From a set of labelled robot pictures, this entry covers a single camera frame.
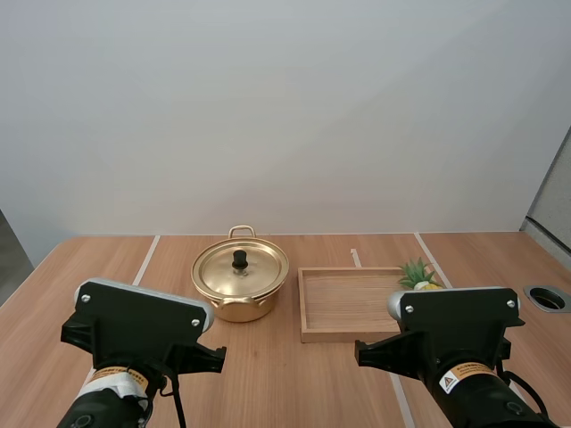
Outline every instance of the yellow label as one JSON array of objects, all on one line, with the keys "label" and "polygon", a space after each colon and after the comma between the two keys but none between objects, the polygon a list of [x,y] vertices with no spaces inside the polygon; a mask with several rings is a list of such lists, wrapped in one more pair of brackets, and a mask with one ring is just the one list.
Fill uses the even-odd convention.
[{"label": "yellow label", "polygon": [[[91,376],[91,379],[89,379],[89,381],[90,382],[96,381],[97,379],[101,379],[102,377],[109,375],[116,375],[117,373],[125,373],[126,371],[127,368],[121,366],[111,366],[111,367],[102,368],[101,370],[97,370],[95,373],[93,373],[93,376]],[[128,370],[128,373],[131,376],[133,376],[135,381],[141,386],[141,388],[143,388],[143,391],[146,390],[149,381],[147,381],[142,374],[131,368]]]},{"label": "yellow label", "polygon": [[458,364],[451,369],[451,372],[458,377],[459,381],[473,375],[496,375],[490,367],[480,363]]},{"label": "yellow label", "polygon": [[462,380],[473,375],[492,375],[495,376],[493,370],[480,363],[462,363],[447,371],[439,384],[444,392],[450,394],[454,387]]}]

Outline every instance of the white line on table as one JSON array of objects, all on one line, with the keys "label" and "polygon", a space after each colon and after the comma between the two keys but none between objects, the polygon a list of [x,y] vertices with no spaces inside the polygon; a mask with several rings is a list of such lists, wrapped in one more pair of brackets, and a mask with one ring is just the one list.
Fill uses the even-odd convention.
[{"label": "white line on table", "polygon": [[137,272],[137,276],[135,276],[135,280],[133,281],[133,285],[141,284],[141,279],[143,279],[143,275],[145,274],[147,266],[149,266],[149,262],[151,261],[151,257],[153,256],[154,250],[155,250],[155,248],[157,248],[157,244],[159,243],[160,239],[161,239],[160,235],[156,235],[154,237],[153,243],[151,243],[151,247],[149,248],[149,251],[146,253],[146,257],[143,260],[143,264],[141,265],[141,268]]},{"label": "white line on table", "polygon": [[[351,248],[351,255],[353,256],[353,262],[356,268],[362,268],[359,259],[359,253],[357,249]],[[399,402],[399,407],[401,408],[402,420],[404,421],[404,426],[406,428],[415,428],[414,419],[410,412],[409,402],[404,394],[404,389],[402,388],[401,378],[395,373],[389,373],[391,377],[391,382],[393,383],[394,395],[396,400]]]},{"label": "white line on table", "polygon": [[[420,236],[420,233],[415,232],[414,236],[417,238],[418,244],[422,247],[422,250],[425,252],[426,256],[428,257],[430,262],[433,264],[434,270],[438,273],[440,278],[443,280],[443,283],[446,286],[446,288],[453,288],[451,282],[448,280],[448,278],[444,274],[442,268],[440,267],[440,265],[438,264],[438,262],[434,258],[434,255],[432,254],[432,252],[430,252],[430,250],[426,246],[425,242],[422,239],[422,236]],[[510,382],[509,387],[512,391],[514,391],[516,393],[516,395],[519,398],[521,398],[521,400],[524,403],[526,403],[524,395],[521,393],[521,391],[519,390],[519,388],[517,387],[517,385],[514,382]]]},{"label": "white line on table", "polygon": [[[139,271],[137,272],[137,275],[135,276],[135,279],[133,280],[133,285],[141,284],[141,279],[143,279],[143,275],[145,274],[145,271],[146,271],[147,267],[149,266],[149,263],[151,261],[151,257],[153,256],[154,250],[157,248],[157,244],[159,243],[160,239],[161,239],[160,235],[156,235],[154,237],[153,242],[151,243],[151,246],[149,247],[149,251],[146,253],[145,259],[143,260],[143,264],[139,268]],[[86,380],[83,382],[83,385],[81,385],[81,388],[86,386],[87,381],[89,379],[91,379],[91,376],[93,376],[93,373],[95,373],[95,369],[91,367],[89,369],[89,373],[87,374]]]},{"label": "white line on table", "polygon": [[362,268],[362,265],[360,264],[359,253],[357,252],[357,249],[351,248],[351,255],[353,256],[353,263],[355,263],[355,267],[356,268]]}]

